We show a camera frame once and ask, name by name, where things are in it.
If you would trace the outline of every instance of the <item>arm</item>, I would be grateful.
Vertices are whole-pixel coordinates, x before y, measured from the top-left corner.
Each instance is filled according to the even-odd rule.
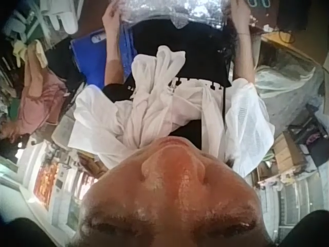
[[[244,78],[254,83],[255,72],[249,30],[250,9],[245,0],[231,0],[231,14],[237,31],[233,79]]]
[[[234,60],[233,79],[244,78],[255,82],[250,34],[238,34]]]
[[[120,10],[119,1],[112,1],[102,18],[106,33],[106,66],[105,82],[123,84],[123,67],[119,50]]]
[[[30,69],[30,62],[27,57],[26,51],[26,59],[25,59],[25,67],[24,67],[24,86],[28,87],[31,84],[31,69]]]
[[[104,85],[123,84],[123,67],[118,39],[106,34],[106,66]]]
[[[30,76],[28,96],[39,98],[42,94],[44,77],[41,64],[35,54],[35,43],[30,44],[27,48],[27,61],[28,66],[26,69],[30,69],[30,75],[28,75]]]

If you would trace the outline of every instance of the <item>hand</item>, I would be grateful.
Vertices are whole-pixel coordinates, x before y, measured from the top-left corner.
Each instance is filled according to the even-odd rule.
[[[108,5],[102,21],[106,34],[109,34],[113,37],[119,35],[120,28],[120,9],[119,9],[120,0],[112,0]]]
[[[250,14],[246,0],[231,0],[231,18],[239,34],[249,33]]]

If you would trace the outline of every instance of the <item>black shirt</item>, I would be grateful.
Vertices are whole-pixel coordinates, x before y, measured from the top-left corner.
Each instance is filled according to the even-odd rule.
[[[177,29],[170,20],[150,20],[132,28],[134,45],[138,54],[156,56],[158,47],[166,45],[171,51],[185,51],[186,62],[178,75],[176,85],[189,79],[199,79],[218,93],[231,86],[228,66],[223,50],[226,49],[223,32],[201,23],[189,23]],[[135,89],[130,74],[124,85],[110,84],[103,93],[112,101],[129,100]],[[201,149],[201,120],[190,121],[173,131],[170,136],[185,137]]]

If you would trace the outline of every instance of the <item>eye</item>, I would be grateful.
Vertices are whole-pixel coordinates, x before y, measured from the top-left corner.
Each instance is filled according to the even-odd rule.
[[[112,236],[134,236],[136,232],[134,232],[130,228],[121,228],[107,223],[96,224],[92,226],[93,229],[106,233]]]
[[[244,234],[252,229],[254,229],[255,227],[255,222],[251,222],[249,223],[240,223],[237,225],[232,225],[229,227],[226,227],[224,229],[215,229],[212,231],[208,232],[208,237],[210,238],[216,238],[216,237],[225,237],[225,238],[229,238],[235,235],[240,235],[240,234]]]

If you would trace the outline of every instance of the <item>pink shirt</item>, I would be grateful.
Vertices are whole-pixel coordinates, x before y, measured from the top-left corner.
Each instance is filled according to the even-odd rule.
[[[48,70],[44,78],[42,94],[39,98],[27,97],[29,88],[22,92],[21,104],[18,115],[20,135],[32,134],[48,119],[53,108],[63,103],[66,87],[53,72]]]

